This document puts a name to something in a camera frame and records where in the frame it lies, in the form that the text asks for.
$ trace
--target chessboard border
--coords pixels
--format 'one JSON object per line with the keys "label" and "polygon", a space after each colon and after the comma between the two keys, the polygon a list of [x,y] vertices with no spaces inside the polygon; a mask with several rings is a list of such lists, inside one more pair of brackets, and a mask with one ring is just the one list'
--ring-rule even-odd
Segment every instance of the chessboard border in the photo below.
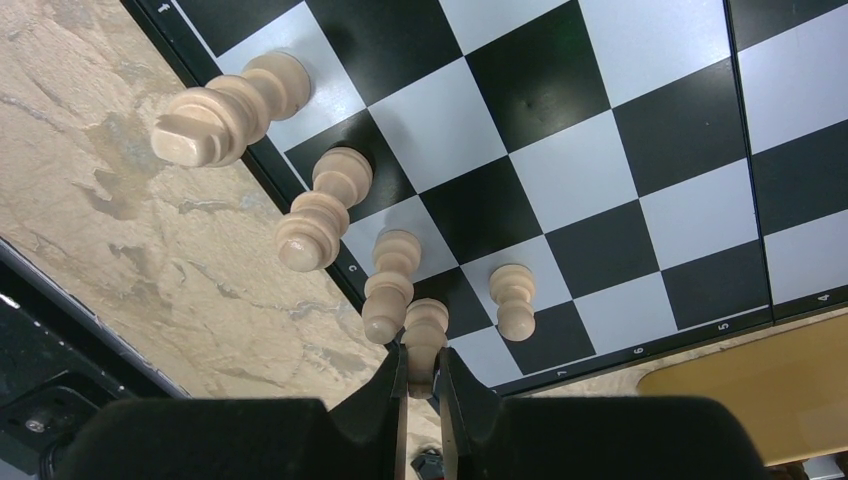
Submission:
{"label": "chessboard border", "polygon": [[[162,5],[171,4],[170,0],[161,1]],[[174,70],[179,79],[187,87],[200,86],[205,83],[202,82],[200,78],[213,78],[214,76],[220,75],[222,73],[215,64],[214,60],[209,57],[209,53],[206,51],[203,45],[201,45],[200,41],[195,36],[195,33],[188,26],[182,16],[171,15],[170,21],[168,21],[169,19],[162,19],[161,21],[157,22],[153,18],[154,11],[150,10],[151,8],[153,8],[150,5],[153,3],[152,0],[121,0],[121,3],[132,16],[132,18],[135,20],[135,22],[138,24],[138,26],[141,28],[141,30],[145,33],[145,35],[147,35],[151,43],[153,43],[153,45],[156,47],[156,49],[159,51],[165,61]],[[751,145],[750,138],[747,133],[748,121],[741,86],[741,77],[738,74],[739,51],[736,45],[736,38],[732,21],[732,10],[729,4],[729,0],[723,0],[723,4],[725,9],[725,20],[727,22],[728,39],[730,42],[730,59],[734,71],[737,98],[739,100],[739,109],[742,117],[743,128],[745,131],[745,148],[747,153],[749,172],[751,174],[751,183],[753,187],[753,170],[751,169]],[[168,36],[170,36],[170,38],[179,39],[180,51],[175,48],[174,43],[168,40]],[[275,155],[279,156],[281,158],[281,161],[282,156],[273,146],[273,144],[271,144],[270,140],[265,137],[258,143],[251,145],[247,148],[245,155],[242,157],[242,161],[247,166],[248,170],[250,170],[251,174],[253,174],[253,176],[259,182],[260,186],[265,191],[265,193],[267,193],[268,196],[271,197],[271,200],[274,202],[277,208],[284,214],[288,213],[291,207],[291,202],[294,200],[295,196],[297,196],[303,191],[303,186],[300,184],[299,180],[296,178],[293,172],[289,175],[290,178],[281,179],[282,182],[286,183],[284,188],[278,185],[278,183],[272,179],[269,172],[262,166],[262,164],[259,163],[259,161],[257,161],[257,155]],[[755,195],[755,211],[757,206],[756,202],[757,199]],[[765,256],[765,248],[763,245],[763,235],[762,230],[760,228],[759,215],[757,216],[757,231],[759,234],[758,240],[760,242],[763,255]],[[343,245],[342,252],[339,255],[339,259],[330,267],[328,267],[326,271],[330,275],[330,278],[333,279],[334,283],[342,291],[344,296],[357,310],[357,312],[361,312],[362,305],[364,303],[364,298],[360,296],[355,285],[350,281],[345,272],[343,272],[341,265],[345,264],[356,265],[357,262],[353,259],[353,256],[350,254],[350,252],[347,251],[347,248]],[[768,279],[770,278],[768,272],[768,265],[765,265],[765,270],[766,278]],[[716,328],[715,325],[717,322],[711,322],[706,325],[678,332],[675,335],[671,335],[669,337],[664,337],[649,342],[641,347],[645,349],[644,352],[634,353],[634,351],[627,349],[588,359],[577,360],[572,364],[575,367],[574,370],[572,370],[572,372],[569,372],[567,375],[558,376],[556,373],[557,371],[562,371],[563,368],[566,367],[553,368],[550,370],[528,375],[513,382],[499,385],[493,390],[503,396],[527,395],[531,393],[536,393],[568,383],[584,380],[586,378],[597,376],[603,373],[619,370],[621,368],[626,368],[630,366],[639,365],[648,361],[657,360],[663,357],[674,355],[676,353],[691,350],[693,348],[710,345],[718,341],[727,340],[740,335],[752,333],[774,325],[782,325],[796,320],[802,320],[815,315],[826,313],[839,308],[848,307],[848,286],[839,287],[826,292],[833,298],[833,302],[828,302],[827,305],[821,305],[822,301],[818,299],[818,297],[820,297],[822,293],[825,292],[820,292],[818,294],[810,295],[808,297],[792,300],[790,302],[786,302],[780,305],[775,305],[771,295],[771,289],[769,288],[769,305],[767,305],[762,310],[734,317],[733,319],[731,319],[733,325],[727,329],[727,332],[722,331],[721,333],[714,333],[712,335],[707,335],[705,338],[704,334],[706,330],[713,330]],[[764,313],[768,315],[768,320],[763,320]],[[690,338],[697,338],[698,340],[688,342],[688,339]],[[389,350],[397,348],[397,342],[398,340],[396,339],[392,343],[387,344],[386,348]],[[438,409],[437,399],[434,398],[431,404]]]}

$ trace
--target black square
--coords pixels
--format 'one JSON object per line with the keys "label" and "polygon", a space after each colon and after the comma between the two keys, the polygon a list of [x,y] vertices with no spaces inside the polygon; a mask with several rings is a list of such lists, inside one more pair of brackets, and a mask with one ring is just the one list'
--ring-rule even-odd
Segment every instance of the black square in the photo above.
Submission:
{"label": "black square", "polygon": [[523,342],[504,340],[521,373],[529,375],[595,354],[574,302],[536,312],[536,331]]}
{"label": "black square", "polygon": [[448,338],[457,338],[492,326],[477,294],[459,267],[415,284],[415,299],[432,298],[448,307]]}
{"label": "black square", "polygon": [[180,0],[180,7],[209,45],[212,53],[220,57],[257,30],[291,10],[300,1]]}
{"label": "black square", "polygon": [[420,195],[459,263],[542,234],[509,157]]}
{"label": "black square", "polygon": [[640,196],[746,156],[730,59],[613,111]]}
{"label": "black square", "polygon": [[680,329],[769,304],[759,240],[664,270],[662,276]]}
{"label": "black square", "polygon": [[415,189],[368,110],[315,135],[287,151],[286,156],[312,188],[312,169],[324,152],[336,146],[350,147],[365,155],[374,171],[374,181],[365,200],[350,209],[351,222],[415,195]]}
{"label": "black square", "polygon": [[507,151],[609,109],[577,2],[466,56]]}
{"label": "black square", "polygon": [[848,0],[730,0],[736,48],[744,50],[847,3]]}
{"label": "black square", "polygon": [[752,158],[763,235],[848,209],[848,120]]}
{"label": "black square", "polygon": [[545,236],[574,298],[659,270],[638,200]]}
{"label": "black square", "polygon": [[366,105],[462,56],[438,0],[308,0]]}

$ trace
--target chessboard square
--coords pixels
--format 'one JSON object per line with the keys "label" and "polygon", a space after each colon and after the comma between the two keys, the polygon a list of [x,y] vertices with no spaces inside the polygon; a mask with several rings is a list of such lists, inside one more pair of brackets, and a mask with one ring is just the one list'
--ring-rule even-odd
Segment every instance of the chessboard square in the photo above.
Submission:
{"label": "chessboard square", "polygon": [[574,298],[659,270],[638,201],[545,236]]}
{"label": "chessboard square", "polygon": [[462,56],[438,0],[308,0],[367,105]]}
{"label": "chessboard square", "polygon": [[767,235],[774,303],[848,285],[848,210]]}
{"label": "chessboard square", "polygon": [[730,59],[614,109],[640,196],[744,157]]}
{"label": "chessboard square", "polygon": [[568,0],[440,0],[462,53],[468,54]]}
{"label": "chessboard square", "polygon": [[461,337],[492,326],[474,289],[459,268],[416,283],[415,299],[419,298],[432,298],[448,307],[448,338]]}
{"label": "chessboard square", "polygon": [[736,48],[741,51],[839,8],[848,0],[730,0],[729,3]]}
{"label": "chessboard square", "polygon": [[509,152],[609,109],[576,1],[466,58]]}
{"label": "chessboard square", "polygon": [[350,253],[369,276],[376,272],[371,253],[377,238],[389,230],[405,230],[421,243],[421,265],[410,276],[413,282],[458,266],[442,234],[416,196],[352,223],[342,236]]}
{"label": "chessboard square", "polygon": [[523,377],[495,327],[454,338],[448,346],[456,349],[471,373],[489,388]]}
{"label": "chessboard square", "polygon": [[504,340],[521,373],[530,375],[595,354],[574,302],[536,312],[536,331],[523,342]]}
{"label": "chessboard square", "polygon": [[542,231],[636,200],[611,111],[510,154]]}
{"label": "chessboard square", "polygon": [[551,248],[544,235],[540,235],[462,265],[465,277],[468,278],[492,323],[498,323],[498,305],[492,300],[489,292],[489,277],[499,267],[510,264],[524,265],[533,272],[536,279],[536,296],[532,304],[535,310],[543,310],[571,300],[571,293],[556,266]]}
{"label": "chessboard square", "polygon": [[639,201],[661,269],[759,238],[745,159]]}
{"label": "chessboard square", "polygon": [[763,235],[848,210],[848,120],[754,155]]}
{"label": "chessboard square", "polygon": [[506,155],[464,58],[369,110],[418,192]]}
{"label": "chessboard square", "polygon": [[430,189],[421,200],[461,264],[542,233],[509,157]]}
{"label": "chessboard square", "polygon": [[574,303],[598,355],[677,333],[659,273],[577,298]]}
{"label": "chessboard square", "polygon": [[580,5],[614,107],[730,56],[722,0]]}
{"label": "chessboard square", "polygon": [[753,153],[848,119],[848,5],[739,53]]}
{"label": "chessboard square", "polygon": [[272,50],[293,55],[312,82],[312,95],[299,112],[285,121],[271,122],[268,138],[281,152],[365,108],[306,3],[262,27],[216,62],[222,72],[238,74],[251,59]]}
{"label": "chessboard square", "polygon": [[173,0],[188,16],[215,55],[221,55],[237,43],[289,11],[300,0]]}
{"label": "chessboard square", "polygon": [[759,240],[664,270],[677,328],[684,329],[769,304]]}
{"label": "chessboard square", "polygon": [[315,135],[286,152],[297,173],[312,188],[312,170],[332,147],[346,146],[363,154],[371,163],[374,179],[365,199],[350,208],[350,220],[356,222],[415,195],[394,152],[374,123],[368,110]]}

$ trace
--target white square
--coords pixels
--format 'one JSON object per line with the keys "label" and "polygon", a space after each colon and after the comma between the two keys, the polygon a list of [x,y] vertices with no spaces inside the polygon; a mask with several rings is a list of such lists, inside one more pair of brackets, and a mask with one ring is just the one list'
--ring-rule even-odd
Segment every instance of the white square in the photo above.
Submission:
{"label": "white square", "polygon": [[848,285],[848,210],[765,237],[774,303]]}
{"label": "white square", "polygon": [[465,278],[468,279],[468,283],[471,284],[471,288],[474,289],[474,293],[477,294],[492,323],[498,323],[498,305],[489,295],[489,277],[498,267],[514,263],[529,268],[536,278],[536,296],[532,302],[536,311],[571,300],[571,292],[565,285],[551,247],[542,235],[462,266]]}
{"label": "white square", "polygon": [[642,197],[661,269],[759,238],[747,160]]}
{"label": "white square", "polygon": [[739,53],[751,150],[848,119],[848,5]]}
{"label": "white square", "polygon": [[369,276],[376,272],[371,252],[377,237],[388,230],[405,230],[421,242],[421,265],[410,276],[413,283],[459,265],[430,213],[421,199],[415,196],[351,224],[342,237],[350,253]]}
{"label": "white square", "polygon": [[439,0],[465,55],[567,1]]}
{"label": "white square", "polygon": [[506,155],[465,58],[369,110],[419,193]]}
{"label": "white square", "polygon": [[659,272],[578,298],[574,304],[598,355],[677,333]]}
{"label": "white square", "polygon": [[454,338],[448,342],[448,346],[456,349],[471,373],[489,388],[524,376],[496,327]]}
{"label": "white square", "polygon": [[613,107],[730,56],[722,0],[583,0]]}
{"label": "white square", "polygon": [[279,50],[294,56],[312,82],[312,96],[287,120],[271,122],[268,138],[280,152],[299,145],[365,108],[333,47],[306,5],[299,4],[216,59],[237,74],[252,58]]}
{"label": "white square", "polygon": [[509,157],[543,232],[638,198],[612,111]]}

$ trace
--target beige chess piece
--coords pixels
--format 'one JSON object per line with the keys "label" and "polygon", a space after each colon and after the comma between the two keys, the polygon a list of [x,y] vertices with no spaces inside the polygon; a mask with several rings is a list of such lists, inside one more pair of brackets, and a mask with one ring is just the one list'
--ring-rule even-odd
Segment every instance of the beige chess piece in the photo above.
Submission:
{"label": "beige chess piece", "polygon": [[239,75],[178,93],[158,118],[150,143],[156,156],[186,167],[222,167],[268,132],[272,120],[300,110],[311,93],[309,75],[291,55],[271,52]]}
{"label": "beige chess piece", "polygon": [[409,276],[421,263],[421,244],[409,232],[390,230],[377,239],[372,256],[377,273],[365,282],[362,322],[365,337],[385,345],[403,327],[414,293]]}
{"label": "beige chess piece", "polygon": [[347,209],[365,199],[372,179],[371,165],[356,150],[327,150],[312,170],[312,191],[294,199],[291,213],[277,229],[277,253],[283,264],[296,272],[310,272],[333,263],[350,226]]}
{"label": "beige chess piece", "polygon": [[489,277],[489,293],[498,304],[498,331],[504,338],[521,342],[536,330],[533,306],[536,281],[523,265],[504,265]]}
{"label": "beige chess piece", "polygon": [[431,298],[422,298],[409,305],[406,332],[400,343],[406,345],[409,359],[409,396],[433,396],[433,380],[439,350],[448,346],[448,309]]}

